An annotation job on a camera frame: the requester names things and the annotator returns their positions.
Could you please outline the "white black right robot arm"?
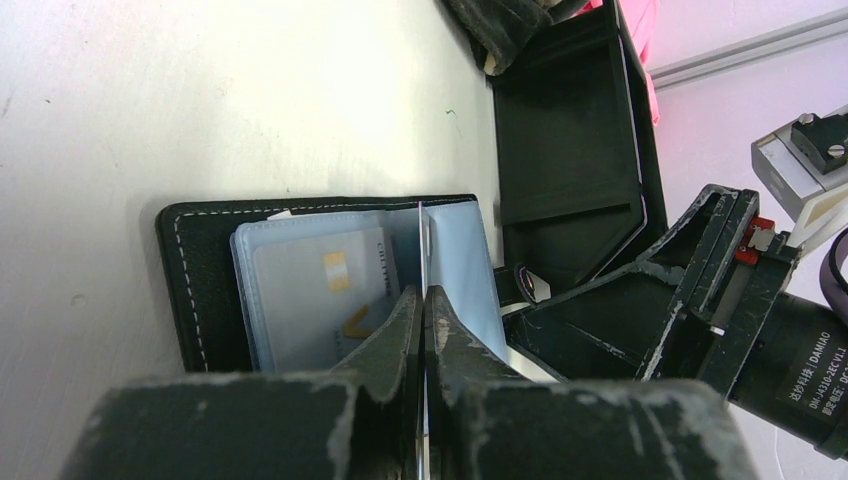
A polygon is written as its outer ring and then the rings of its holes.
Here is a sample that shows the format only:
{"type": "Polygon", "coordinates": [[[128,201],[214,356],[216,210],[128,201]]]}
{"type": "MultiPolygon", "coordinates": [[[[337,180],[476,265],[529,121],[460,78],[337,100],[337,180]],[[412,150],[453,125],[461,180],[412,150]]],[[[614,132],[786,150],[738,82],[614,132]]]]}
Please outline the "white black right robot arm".
{"type": "Polygon", "coordinates": [[[847,328],[786,288],[801,258],[752,190],[708,185],[631,263],[504,320],[568,380],[693,379],[847,456],[847,328]]]}

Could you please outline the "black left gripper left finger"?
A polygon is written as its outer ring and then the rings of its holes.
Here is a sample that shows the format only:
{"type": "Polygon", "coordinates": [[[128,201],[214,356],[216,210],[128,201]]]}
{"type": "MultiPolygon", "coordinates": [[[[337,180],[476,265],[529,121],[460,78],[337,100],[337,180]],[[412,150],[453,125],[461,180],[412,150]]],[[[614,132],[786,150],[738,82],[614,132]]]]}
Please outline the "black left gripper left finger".
{"type": "Polygon", "coordinates": [[[64,479],[416,479],[423,298],[323,371],[204,373],[107,392],[64,479]]]}

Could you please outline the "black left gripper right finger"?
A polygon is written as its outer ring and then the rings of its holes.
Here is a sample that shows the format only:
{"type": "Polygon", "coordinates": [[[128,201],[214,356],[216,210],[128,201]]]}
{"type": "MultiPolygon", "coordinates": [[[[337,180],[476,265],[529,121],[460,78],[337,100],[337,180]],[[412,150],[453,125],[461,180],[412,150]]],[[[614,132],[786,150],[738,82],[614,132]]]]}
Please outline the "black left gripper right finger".
{"type": "Polygon", "coordinates": [[[435,479],[753,479],[720,397],[691,380],[536,383],[424,301],[435,479]]]}

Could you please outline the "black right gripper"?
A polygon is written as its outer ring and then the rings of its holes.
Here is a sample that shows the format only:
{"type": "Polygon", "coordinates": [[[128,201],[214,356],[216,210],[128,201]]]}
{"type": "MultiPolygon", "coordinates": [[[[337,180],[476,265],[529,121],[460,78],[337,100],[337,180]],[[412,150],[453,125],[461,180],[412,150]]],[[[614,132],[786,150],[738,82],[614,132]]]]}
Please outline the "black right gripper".
{"type": "Polygon", "coordinates": [[[639,262],[507,315],[507,344],[569,380],[639,371],[729,396],[799,258],[759,206],[707,185],[639,262]]]}

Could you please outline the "black leather card holder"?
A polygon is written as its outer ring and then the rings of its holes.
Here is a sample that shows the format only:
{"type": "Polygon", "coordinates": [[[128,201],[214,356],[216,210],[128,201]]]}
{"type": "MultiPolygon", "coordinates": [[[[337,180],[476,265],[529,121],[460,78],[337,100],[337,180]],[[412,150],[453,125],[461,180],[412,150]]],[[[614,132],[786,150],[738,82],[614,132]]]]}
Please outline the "black leather card holder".
{"type": "Polygon", "coordinates": [[[501,360],[502,317],[549,296],[521,267],[495,268],[482,212],[471,194],[314,197],[183,202],[156,217],[156,232],[184,368],[263,372],[253,254],[263,245],[381,227],[392,247],[400,296],[432,286],[460,322],[501,360]]]}

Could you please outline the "black plastic bin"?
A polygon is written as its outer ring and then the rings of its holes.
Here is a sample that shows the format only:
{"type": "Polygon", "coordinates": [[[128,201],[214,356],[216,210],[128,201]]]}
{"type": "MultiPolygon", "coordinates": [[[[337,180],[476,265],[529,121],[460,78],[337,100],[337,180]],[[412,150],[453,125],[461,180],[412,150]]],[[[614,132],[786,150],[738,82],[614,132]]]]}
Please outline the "black plastic bin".
{"type": "Polygon", "coordinates": [[[544,29],[491,85],[508,266],[562,293],[667,231],[647,77],[618,2],[544,29]]]}

